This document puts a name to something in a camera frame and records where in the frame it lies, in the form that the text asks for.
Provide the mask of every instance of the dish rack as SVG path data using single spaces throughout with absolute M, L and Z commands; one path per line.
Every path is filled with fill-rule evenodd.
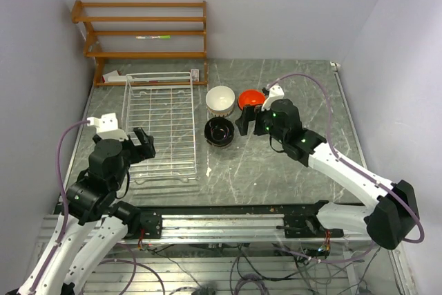
M 132 165 L 131 178 L 135 181 L 195 178 L 195 117 L 190 72 L 137 73 L 128 74 L 126 78 L 122 124 L 134 144 L 140 142 L 133 129 L 142 127 L 153 136 L 157 152 L 155 158 Z M 176 85 L 162 86 L 162 82 Z

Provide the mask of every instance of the red bowl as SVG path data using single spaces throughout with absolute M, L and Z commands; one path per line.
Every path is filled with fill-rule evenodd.
M 241 93 L 238 98 L 238 106 L 240 110 L 244 108 L 245 105 L 260 105 L 264 104 L 265 96 L 258 90 L 246 90 Z

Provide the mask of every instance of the shelf board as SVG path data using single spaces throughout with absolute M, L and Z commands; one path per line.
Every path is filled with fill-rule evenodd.
M 88 52 L 87 57 L 121 59 L 205 58 L 205 52 Z
M 82 7 L 183 7 L 183 8 L 202 8 L 202 3 L 81 3 Z
M 75 22 L 205 22 L 205 17 L 75 17 Z
M 204 36 L 203 30 L 114 30 L 94 31 L 95 36 Z

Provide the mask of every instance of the wooden shelf rack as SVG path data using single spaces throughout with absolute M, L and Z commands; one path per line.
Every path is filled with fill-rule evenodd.
M 90 17 L 86 15 L 84 8 L 201 8 L 201 17 Z M 95 58 L 96 68 L 94 85 L 96 86 L 121 86 L 124 82 L 102 82 L 103 69 L 106 59 L 203 59 L 204 80 L 194 82 L 196 85 L 207 85 L 207 33 L 206 33 L 206 2 L 200 3 L 86 3 L 77 0 L 71 11 L 73 23 L 83 22 L 86 29 L 86 42 L 83 53 L 85 57 Z M 95 30 L 92 22 L 201 22 L 201 30 Z M 104 52 L 98 36 L 201 36 L 203 38 L 203 50 L 197 52 Z

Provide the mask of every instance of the marble surface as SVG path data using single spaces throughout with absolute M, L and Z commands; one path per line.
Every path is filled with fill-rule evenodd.
M 174 63 L 112 63 L 105 73 L 118 69 L 123 74 L 155 71 L 181 71 L 190 68 L 202 69 L 192 61 Z M 361 163 L 356 141 L 343 104 L 335 73 L 328 61 L 297 61 L 272 59 L 212 59 L 209 62 L 209 87 L 194 89 L 195 134 L 197 146 L 197 177 L 195 180 L 131 181 L 131 189 L 125 198 L 135 205 L 221 205 L 221 204 L 289 204 L 315 203 L 318 200 L 334 202 L 358 202 L 341 186 L 325 175 L 305 168 L 284 154 L 273 152 L 267 136 L 249 134 L 241 137 L 236 132 L 232 144 L 219 149 L 209 146 L 204 139 L 204 125 L 210 118 L 205 105 L 208 89 L 225 85 L 233 89 L 236 96 L 242 91 L 261 89 L 265 84 L 287 73 L 306 73 L 314 76 L 326 87 L 333 109 L 331 134 L 335 147 L 349 158 Z M 303 125 L 325 133 L 327 109 L 319 88 L 302 77 L 286 79 L 281 83 L 286 97 L 299 108 Z M 104 113 L 116 112 L 121 118 L 124 87 L 96 88 L 88 108 L 87 116 L 100 117 Z M 228 117 L 238 119 L 240 110 L 236 106 Z M 77 174 L 88 166 L 87 157 L 93 150 L 92 136 L 95 130 L 84 128 L 68 183 L 75 181 Z

